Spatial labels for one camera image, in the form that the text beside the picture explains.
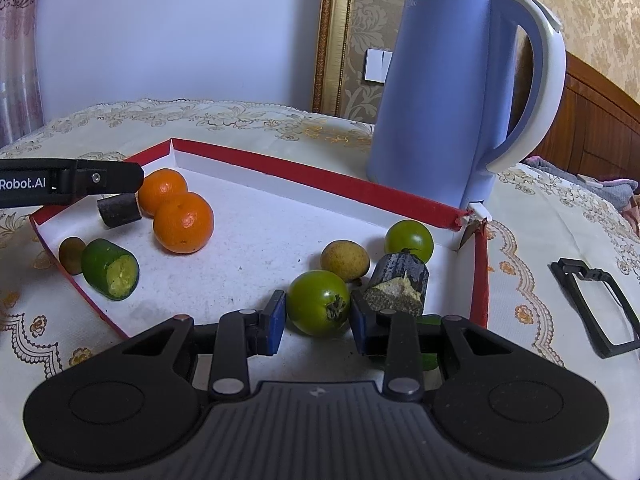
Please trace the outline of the small dark sugarcane piece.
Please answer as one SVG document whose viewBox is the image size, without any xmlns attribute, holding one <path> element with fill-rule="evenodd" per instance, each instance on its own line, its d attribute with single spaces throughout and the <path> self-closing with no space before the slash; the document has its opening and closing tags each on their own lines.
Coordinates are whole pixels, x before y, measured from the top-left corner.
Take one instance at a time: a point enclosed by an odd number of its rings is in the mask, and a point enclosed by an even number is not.
<svg viewBox="0 0 640 480">
<path fill-rule="evenodd" d="M 114 229 L 142 218 L 134 193 L 122 193 L 101 198 L 96 202 L 103 223 Z"/>
</svg>

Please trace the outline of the large dark sugarcane piece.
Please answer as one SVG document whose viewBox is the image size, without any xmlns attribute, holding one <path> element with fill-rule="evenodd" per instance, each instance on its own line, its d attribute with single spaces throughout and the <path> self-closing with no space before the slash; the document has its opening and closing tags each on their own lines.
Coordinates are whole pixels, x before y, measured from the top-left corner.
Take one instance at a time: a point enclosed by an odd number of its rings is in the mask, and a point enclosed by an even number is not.
<svg viewBox="0 0 640 480">
<path fill-rule="evenodd" d="M 387 254 L 376 265 L 363 299 L 373 311 L 394 310 L 420 318 L 429 276 L 425 263 L 408 249 Z"/>
</svg>

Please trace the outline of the small orange mandarin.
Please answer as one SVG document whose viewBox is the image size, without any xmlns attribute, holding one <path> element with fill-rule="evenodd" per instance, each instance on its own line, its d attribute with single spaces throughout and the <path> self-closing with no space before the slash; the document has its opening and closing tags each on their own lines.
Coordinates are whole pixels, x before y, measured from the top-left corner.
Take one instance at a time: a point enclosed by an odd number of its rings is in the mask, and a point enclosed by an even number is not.
<svg viewBox="0 0 640 480">
<path fill-rule="evenodd" d="M 148 174 L 137 192 L 138 205 L 147 217 L 153 218 L 164 200 L 188 190 L 186 179 L 178 171 L 162 168 Z"/>
</svg>

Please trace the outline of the small brown longan fruit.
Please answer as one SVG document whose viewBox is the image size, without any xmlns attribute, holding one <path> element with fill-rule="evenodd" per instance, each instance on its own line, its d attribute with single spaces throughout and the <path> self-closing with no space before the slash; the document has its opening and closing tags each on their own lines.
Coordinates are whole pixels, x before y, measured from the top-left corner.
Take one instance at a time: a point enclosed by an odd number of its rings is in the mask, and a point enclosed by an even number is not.
<svg viewBox="0 0 640 480">
<path fill-rule="evenodd" d="M 67 237 L 60 244 L 58 261 L 68 274 L 81 274 L 81 256 L 85 248 L 85 242 L 76 236 Z"/>
</svg>

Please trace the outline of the green persimmon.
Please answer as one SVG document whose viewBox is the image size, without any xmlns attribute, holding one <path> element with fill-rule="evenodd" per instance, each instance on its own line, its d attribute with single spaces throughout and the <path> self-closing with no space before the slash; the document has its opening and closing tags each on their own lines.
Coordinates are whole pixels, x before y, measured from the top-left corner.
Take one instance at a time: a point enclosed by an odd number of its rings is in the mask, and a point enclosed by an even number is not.
<svg viewBox="0 0 640 480">
<path fill-rule="evenodd" d="M 349 308 L 347 285 L 330 271 L 300 274 L 286 294 L 288 318 L 298 330 L 311 337 L 333 337 L 341 333 Z"/>
<path fill-rule="evenodd" d="M 424 224 L 414 220 L 401 220 L 388 229 L 384 250 L 386 254 L 396 254 L 408 250 L 411 255 L 428 263 L 432 258 L 435 244 L 434 238 Z"/>
</svg>

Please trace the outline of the yellow-brown round fruit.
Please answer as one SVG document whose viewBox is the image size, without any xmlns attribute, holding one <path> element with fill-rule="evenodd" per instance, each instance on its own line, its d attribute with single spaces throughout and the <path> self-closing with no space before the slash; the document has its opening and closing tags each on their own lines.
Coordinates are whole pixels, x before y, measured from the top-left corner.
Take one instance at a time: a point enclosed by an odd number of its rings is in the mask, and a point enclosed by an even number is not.
<svg viewBox="0 0 640 480">
<path fill-rule="evenodd" d="M 344 282 L 352 282 L 369 272 L 370 257 L 362 246 L 351 240 L 334 240 L 322 250 L 320 266 Z"/>
</svg>

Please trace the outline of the cut green cucumber piece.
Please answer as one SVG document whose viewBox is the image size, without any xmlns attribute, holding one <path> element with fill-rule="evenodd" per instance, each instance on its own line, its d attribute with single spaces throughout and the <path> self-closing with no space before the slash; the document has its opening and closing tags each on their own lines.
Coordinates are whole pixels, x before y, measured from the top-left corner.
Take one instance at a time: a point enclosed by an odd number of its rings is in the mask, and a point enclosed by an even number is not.
<svg viewBox="0 0 640 480">
<path fill-rule="evenodd" d="M 101 295 L 115 301 L 128 298 L 140 278 L 137 258 L 105 238 L 92 240 L 84 248 L 80 265 L 87 283 Z"/>
</svg>

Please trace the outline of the large orange mandarin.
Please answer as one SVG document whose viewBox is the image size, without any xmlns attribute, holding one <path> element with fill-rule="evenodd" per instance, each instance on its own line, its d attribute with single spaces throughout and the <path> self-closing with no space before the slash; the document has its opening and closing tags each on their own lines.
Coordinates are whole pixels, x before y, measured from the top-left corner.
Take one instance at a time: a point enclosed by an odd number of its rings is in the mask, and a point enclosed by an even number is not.
<svg viewBox="0 0 640 480">
<path fill-rule="evenodd" d="M 201 195 L 184 192 L 160 203 L 153 218 L 155 239 L 168 252 L 190 255 L 201 250 L 214 232 L 214 212 Z"/>
</svg>

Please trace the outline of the pink patterned curtain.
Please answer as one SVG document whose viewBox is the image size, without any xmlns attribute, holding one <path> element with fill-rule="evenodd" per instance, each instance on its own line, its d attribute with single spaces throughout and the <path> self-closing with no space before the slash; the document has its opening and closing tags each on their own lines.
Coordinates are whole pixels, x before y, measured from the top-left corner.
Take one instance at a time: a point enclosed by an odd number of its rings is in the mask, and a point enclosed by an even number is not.
<svg viewBox="0 0 640 480">
<path fill-rule="evenodd" d="M 36 61 L 37 0 L 1 0 L 1 144 L 43 124 Z"/>
</svg>

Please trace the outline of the red shallow cardboard box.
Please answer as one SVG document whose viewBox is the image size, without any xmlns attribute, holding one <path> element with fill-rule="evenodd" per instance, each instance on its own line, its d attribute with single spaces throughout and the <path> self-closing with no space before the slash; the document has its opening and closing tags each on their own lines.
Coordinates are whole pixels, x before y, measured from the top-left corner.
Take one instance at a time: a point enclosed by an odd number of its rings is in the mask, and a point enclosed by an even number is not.
<svg viewBox="0 0 640 480">
<path fill-rule="evenodd" d="M 231 310 L 256 308 L 311 269 L 334 240 L 352 240 L 378 260 L 387 230 L 404 219 L 425 224 L 435 241 L 425 311 L 488 322 L 486 235 L 466 234 L 461 210 L 344 174 L 195 141 L 165 141 L 137 154 L 136 162 L 145 172 L 178 170 L 212 206 L 213 236 L 199 252 L 166 252 L 150 219 L 108 228 L 91 196 L 32 215 L 50 254 L 71 236 L 105 238 L 134 254 L 140 281 L 125 300 L 108 299 L 81 276 L 72 278 L 79 295 L 124 336 L 180 313 L 206 324 Z"/>
</svg>

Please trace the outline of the cream gold patterned tablecloth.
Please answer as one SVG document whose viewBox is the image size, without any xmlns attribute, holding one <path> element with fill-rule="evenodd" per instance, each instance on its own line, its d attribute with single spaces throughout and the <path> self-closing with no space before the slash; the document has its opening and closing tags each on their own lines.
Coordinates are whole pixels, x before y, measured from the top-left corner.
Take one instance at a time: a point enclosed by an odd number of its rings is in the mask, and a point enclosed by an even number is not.
<svg viewBox="0 0 640 480">
<path fill-rule="evenodd" d="M 6 146 L 5 158 L 121 160 L 169 138 L 240 148 L 361 177 L 372 129 L 272 104 L 141 100 L 100 104 Z M 639 240 L 600 197 L 525 166 L 498 177 L 488 202 L 489 325 L 554 362 L 618 390 L 636 388 L 639 357 L 601 359 L 549 264 L 576 258 L 639 300 Z M 53 269 L 25 209 L 1 214 L 1 379 L 26 393 L 110 346 L 115 334 Z"/>
</svg>

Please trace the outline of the blue electric kettle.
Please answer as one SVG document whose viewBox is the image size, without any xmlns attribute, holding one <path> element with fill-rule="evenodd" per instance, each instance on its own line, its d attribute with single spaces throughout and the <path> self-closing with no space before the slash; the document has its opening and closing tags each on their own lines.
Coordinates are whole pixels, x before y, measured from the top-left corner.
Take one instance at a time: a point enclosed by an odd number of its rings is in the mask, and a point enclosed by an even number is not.
<svg viewBox="0 0 640 480">
<path fill-rule="evenodd" d="M 464 209 L 529 155 L 564 89 L 562 25 L 539 0 L 406 0 L 368 178 Z"/>
</svg>

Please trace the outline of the colourful bedding pile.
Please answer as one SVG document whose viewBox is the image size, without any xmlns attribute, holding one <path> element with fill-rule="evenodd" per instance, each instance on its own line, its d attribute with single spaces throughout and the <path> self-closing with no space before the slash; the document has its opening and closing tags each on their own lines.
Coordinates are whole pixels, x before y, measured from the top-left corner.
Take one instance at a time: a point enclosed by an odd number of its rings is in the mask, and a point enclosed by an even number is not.
<svg viewBox="0 0 640 480">
<path fill-rule="evenodd" d="M 639 182 L 627 178 L 614 180 L 598 180 L 594 177 L 582 174 L 570 174 L 569 172 L 554 166 L 548 160 L 539 156 L 530 156 L 524 160 L 524 164 L 530 168 L 541 170 L 552 176 L 567 180 L 586 188 L 593 194 L 603 198 L 620 213 L 629 223 L 634 234 L 639 235 Z"/>
</svg>

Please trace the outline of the wooden bed headboard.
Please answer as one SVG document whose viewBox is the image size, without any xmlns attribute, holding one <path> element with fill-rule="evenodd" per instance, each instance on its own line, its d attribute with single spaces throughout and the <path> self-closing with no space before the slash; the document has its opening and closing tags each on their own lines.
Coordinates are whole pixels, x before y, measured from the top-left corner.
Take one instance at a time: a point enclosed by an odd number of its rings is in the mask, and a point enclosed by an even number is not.
<svg viewBox="0 0 640 480">
<path fill-rule="evenodd" d="M 570 174 L 638 180 L 639 103 L 567 53 L 559 110 L 534 154 Z"/>
</svg>

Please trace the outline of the white wall light switches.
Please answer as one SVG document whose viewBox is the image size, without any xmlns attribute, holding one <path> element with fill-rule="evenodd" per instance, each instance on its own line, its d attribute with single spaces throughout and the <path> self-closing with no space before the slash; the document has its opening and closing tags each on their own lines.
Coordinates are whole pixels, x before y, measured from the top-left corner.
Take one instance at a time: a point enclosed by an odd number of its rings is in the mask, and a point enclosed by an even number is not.
<svg viewBox="0 0 640 480">
<path fill-rule="evenodd" d="M 362 79 L 375 84 L 384 84 L 392 57 L 392 51 L 368 49 L 364 56 Z"/>
</svg>

